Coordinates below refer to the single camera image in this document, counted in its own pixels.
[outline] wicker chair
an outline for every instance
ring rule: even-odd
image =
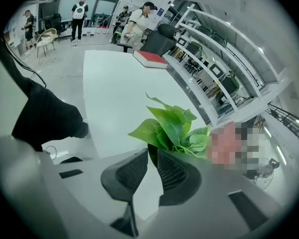
[[[36,41],[36,47],[37,47],[36,57],[39,58],[39,63],[40,63],[39,48],[43,47],[44,56],[46,56],[44,48],[46,48],[46,50],[48,50],[47,46],[50,43],[52,43],[53,49],[55,50],[55,48],[54,48],[54,39],[57,38],[57,37],[58,36],[56,34],[56,29],[55,28],[50,28],[50,29],[44,31],[39,36],[39,38]]]

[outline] black cap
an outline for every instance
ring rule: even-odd
[[[151,10],[157,10],[157,7],[152,2],[146,2],[144,6],[150,6]]]

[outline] red book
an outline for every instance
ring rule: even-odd
[[[145,67],[164,68],[168,66],[165,59],[157,54],[149,53],[146,51],[135,50],[133,56]]]

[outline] white backpack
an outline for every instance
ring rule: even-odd
[[[73,19],[83,19],[85,13],[85,9],[84,9],[85,6],[86,3],[84,3],[82,6],[80,6],[79,3],[76,4],[76,8],[73,13]]]

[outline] white table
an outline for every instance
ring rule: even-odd
[[[146,106],[163,106],[148,99],[157,97],[169,105],[190,109],[197,117],[192,129],[205,122],[186,93],[164,69],[145,68],[132,54],[117,51],[85,52],[83,89],[91,135],[101,158],[147,147],[128,133],[154,116]]]

